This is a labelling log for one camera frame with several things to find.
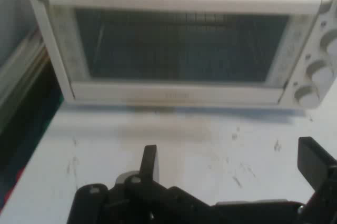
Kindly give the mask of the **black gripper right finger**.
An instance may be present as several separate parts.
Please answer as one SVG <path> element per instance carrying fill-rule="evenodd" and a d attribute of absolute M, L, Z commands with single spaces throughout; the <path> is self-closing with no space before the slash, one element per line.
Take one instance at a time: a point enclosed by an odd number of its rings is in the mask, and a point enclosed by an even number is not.
<path fill-rule="evenodd" d="M 312 137 L 301 137 L 298 170 L 314 190 L 299 213 L 300 222 L 336 223 L 336 159 Z"/>

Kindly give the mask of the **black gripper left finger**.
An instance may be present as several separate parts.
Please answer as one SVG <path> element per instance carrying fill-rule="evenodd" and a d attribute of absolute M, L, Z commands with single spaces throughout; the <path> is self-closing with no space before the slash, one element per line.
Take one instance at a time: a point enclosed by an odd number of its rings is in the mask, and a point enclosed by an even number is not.
<path fill-rule="evenodd" d="M 209 223 L 212 207 L 178 187 L 157 182 L 157 146 L 144 147 L 139 171 L 108 189 L 104 184 L 80 187 L 67 223 Z"/>

